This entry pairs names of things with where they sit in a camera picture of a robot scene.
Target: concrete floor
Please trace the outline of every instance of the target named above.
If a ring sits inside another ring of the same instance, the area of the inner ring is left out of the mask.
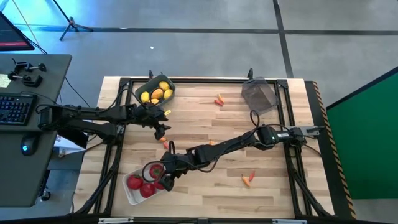
[[[278,29],[272,0],[58,2],[77,23],[92,27]],[[29,24],[67,24],[51,0],[16,3]],[[396,0],[279,0],[279,5],[284,29],[398,30]],[[12,1],[3,13],[15,24],[24,23]],[[244,77],[252,67],[255,76],[287,77],[279,34],[69,32],[60,42],[61,32],[34,33],[48,53],[73,55],[68,79],[92,106],[105,75],[147,75],[151,69],[170,76]],[[398,65],[398,35],[289,34],[286,39],[293,76],[318,82],[325,105]],[[83,104],[67,85],[61,93],[64,104]],[[70,189],[76,182],[63,182],[58,175],[50,176],[50,181],[66,189],[62,193],[57,187],[63,200],[40,202],[26,212],[0,209],[0,219],[68,213]],[[67,175],[70,180],[77,176]],[[359,219],[390,223],[398,223],[391,209],[396,204],[396,200],[354,201]]]

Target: wooden table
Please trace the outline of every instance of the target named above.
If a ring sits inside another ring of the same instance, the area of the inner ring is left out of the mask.
[[[98,106],[108,107],[115,99],[120,77],[105,77]],[[302,79],[288,79],[290,98],[297,126],[313,125],[307,92]],[[141,83],[134,84],[134,90]],[[177,152],[199,144],[225,141],[252,130],[249,107],[241,97],[241,84],[176,83],[175,98],[164,106],[172,110],[167,116],[165,137],[173,140]],[[214,104],[217,94],[222,94],[225,105]],[[281,91],[285,119],[284,95]],[[263,123],[279,123],[276,109],[261,116]],[[307,139],[308,145],[319,150],[317,141]],[[98,144],[97,138],[89,146]],[[97,187],[105,145],[88,151],[83,160],[74,203],[76,210]],[[121,163],[114,195],[112,216],[140,217],[228,217],[228,218],[293,218],[284,150],[281,144],[268,151],[245,149],[221,157],[209,174],[190,171],[175,179],[171,192],[164,192],[150,200],[132,206],[122,185],[123,175],[141,168],[145,163],[160,159],[165,152],[163,144],[154,138],[154,130],[129,125],[124,138]],[[302,148],[303,166],[308,188],[326,211],[333,213],[322,159],[310,149]],[[256,177],[251,188],[244,186],[241,174]],[[302,193],[297,191],[303,213]],[[108,189],[104,191],[101,210],[106,204]]]

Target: tomato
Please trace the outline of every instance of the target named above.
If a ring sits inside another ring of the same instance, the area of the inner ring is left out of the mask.
[[[163,185],[160,184],[158,180],[156,180],[156,181],[154,182],[154,185],[155,185],[155,187],[156,187],[157,189],[159,189],[159,190],[164,190]]]
[[[143,183],[144,181],[140,176],[131,175],[127,179],[127,186],[133,190],[138,190]]]
[[[143,184],[139,189],[139,193],[144,198],[149,198],[150,196],[154,195],[156,192],[156,188],[153,184]]]
[[[163,173],[163,166],[160,164],[155,164],[150,167],[149,175],[152,178],[157,178]]]

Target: green wall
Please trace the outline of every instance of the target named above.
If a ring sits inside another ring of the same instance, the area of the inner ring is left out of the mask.
[[[327,113],[352,198],[398,198],[398,73]]]

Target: gray desk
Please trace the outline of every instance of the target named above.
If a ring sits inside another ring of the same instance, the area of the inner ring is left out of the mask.
[[[28,61],[32,65],[44,63],[47,72],[34,71],[43,77],[38,88],[24,86],[20,80],[12,81],[1,93],[32,91],[56,101],[67,73],[71,55],[39,54],[0,54],[0,73],[13,70],[12,62]],[[51,103],[38,97],[39,103]],[[20,150],[21,139],[26,131],[40,131],[37,128],[38,115],[33,112],[25,129],[20,126],[0,126],[0,207],[30,207],[34,204],[42,178],[47,169],[53,150],[56,133],[42,133],[39,147],[32,156],[23,156]]]

